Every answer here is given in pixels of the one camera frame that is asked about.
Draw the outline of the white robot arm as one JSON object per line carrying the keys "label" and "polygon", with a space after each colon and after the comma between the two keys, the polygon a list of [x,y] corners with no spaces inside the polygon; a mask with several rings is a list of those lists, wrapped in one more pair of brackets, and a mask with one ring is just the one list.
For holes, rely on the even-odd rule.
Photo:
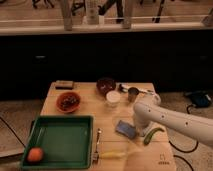
{"label": "white robot arm", "polygon": [[158,94],[144,95],[135,101],[133,122],[140,135],[144,136],[151,123],[156,122],[213,148],[212,119],[169,110],[160,103]]}

